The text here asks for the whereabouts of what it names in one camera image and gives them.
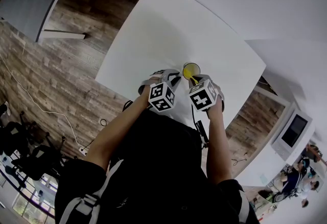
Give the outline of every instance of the backpack strap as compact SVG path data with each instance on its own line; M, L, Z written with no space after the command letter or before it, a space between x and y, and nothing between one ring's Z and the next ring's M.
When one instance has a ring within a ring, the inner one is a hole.
M242 190L240 190L240 195L242 198L242 204L239 213L239 220L240 220L240 224L242 224L242 223L246 223L247 217L249 216L250 204L245 193Z
M118 161L112 169L109 171L109 174L107 175L106 181L103 184L102 188L92 195L86 194L83 198L76 197L71 202L68 203L64 213L62 214L62 217L60 219L59 224L66 224L70 214L75 209L82 214L88 216L91 213L91 219L88 224L96 224L98 221L98 216L100 212L100 199L103 194L103 192L106 190L109 180L112 177L112 175L118 170L121 163L124 160Z

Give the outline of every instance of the screen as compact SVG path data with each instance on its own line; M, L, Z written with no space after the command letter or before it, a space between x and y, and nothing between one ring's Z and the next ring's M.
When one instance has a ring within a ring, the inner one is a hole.
M282 140L284 140L290 147L293 147L307 123L308 122L304 118L296 115L291 125L282 136Z

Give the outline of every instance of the black and white cube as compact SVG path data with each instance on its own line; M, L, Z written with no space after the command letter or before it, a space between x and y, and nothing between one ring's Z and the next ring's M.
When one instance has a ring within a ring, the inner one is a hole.
M205 110L216 104L218 91L209 79L189 90L189 98L196 111Z
M175 107L175 94L166 82L150 85L149 103L158 112Z

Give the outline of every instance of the wooden floor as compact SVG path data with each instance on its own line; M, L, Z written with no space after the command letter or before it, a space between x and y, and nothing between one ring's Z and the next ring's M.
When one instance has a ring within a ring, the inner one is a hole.
M87 145L121 112L125 98L95 82L101 63L138 0L59 0L48 28L85 32L85 40L31 42L9 24L0 23L0 53L10 71L43 110L67 115L78 142ZM54 140L66 136L64 153L81 157L64 116L42 112L0 63L0 102L8 100L17 120L24 110ZM232 158L248 159L262 144L283 107L253 92L227 129ZM244 166L238 162L236 172Z

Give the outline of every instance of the table leg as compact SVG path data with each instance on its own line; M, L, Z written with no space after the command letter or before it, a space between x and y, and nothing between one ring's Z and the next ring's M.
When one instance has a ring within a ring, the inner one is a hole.
M40 38L76 38L84 39L85 34L57 30L43 30Z

